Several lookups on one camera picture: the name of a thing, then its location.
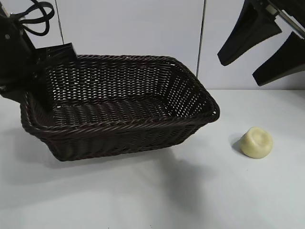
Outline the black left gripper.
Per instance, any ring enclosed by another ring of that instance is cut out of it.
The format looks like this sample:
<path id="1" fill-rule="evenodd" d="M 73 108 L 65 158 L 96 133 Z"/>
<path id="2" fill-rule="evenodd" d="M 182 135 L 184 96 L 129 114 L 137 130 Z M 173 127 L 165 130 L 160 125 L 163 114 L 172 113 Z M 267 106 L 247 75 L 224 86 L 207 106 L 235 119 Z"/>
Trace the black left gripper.
<path id="1" fill-rule="evenodd" d="M 31 65 L 34 46 L 24 29 L 17 21 L 9 17 L 4 8 L 0 10 L 0 95 L 7 99 L 22 99 L 24 84 L 4 84 L 25 75 Z M 46 70 L 38 71 L 35 79 L 35 98 L 47 112 L 51 110 L 51 101 L 46 82 Z"/>

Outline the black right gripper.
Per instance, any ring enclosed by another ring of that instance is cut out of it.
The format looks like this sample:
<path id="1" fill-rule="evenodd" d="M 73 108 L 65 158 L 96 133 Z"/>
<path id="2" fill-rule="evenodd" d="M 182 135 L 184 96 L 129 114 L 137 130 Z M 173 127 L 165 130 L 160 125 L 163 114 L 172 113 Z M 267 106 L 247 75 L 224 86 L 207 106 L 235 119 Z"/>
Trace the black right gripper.
<path id="1" fill-rule="evenodd" d="M 238 59 L 257 44 L 282 32 L 275 18 L 293 30 L 283 45 L 254 73 L 258 86 L 305 70 L 305 2 L 303 0 L 254 0 L 245 3 L 238 20 L 218 52 L 223 66 Z"/>

